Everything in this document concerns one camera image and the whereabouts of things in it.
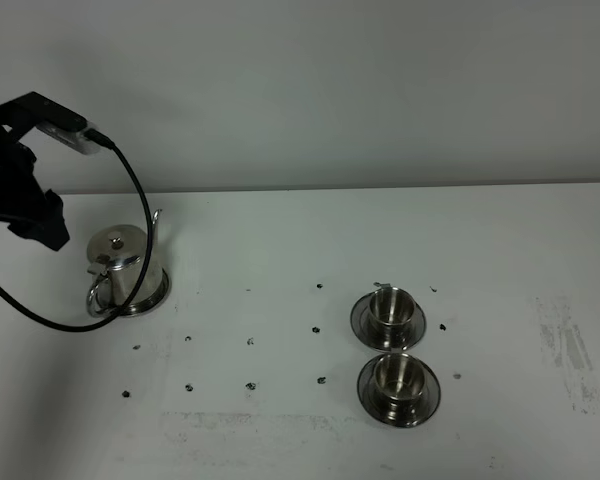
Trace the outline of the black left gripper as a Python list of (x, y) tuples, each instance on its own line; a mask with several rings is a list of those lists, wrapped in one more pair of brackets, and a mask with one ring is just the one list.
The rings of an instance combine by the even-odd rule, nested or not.
[(22, 143), (43, 122), (69, 132), (86, 127), (83, 116), (37, 92), (0, 105), (0, 222), (20, 238), (60, 250), (70, 240), (63, 201), (40, 187), (34, 176), (37, 158)]

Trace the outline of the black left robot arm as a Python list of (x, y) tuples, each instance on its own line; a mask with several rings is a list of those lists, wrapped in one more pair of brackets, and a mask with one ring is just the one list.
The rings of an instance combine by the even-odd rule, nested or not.
[(58, 251), (70, 239), (63, 202), (43, 190), (34, 176), (36, 156), (21, 139), (38, 129), (60, 143), (88, 154), (83, 136), (89, 122), (72, 110), (30, 92), (0, 105), (0, 222), (16, 236)]

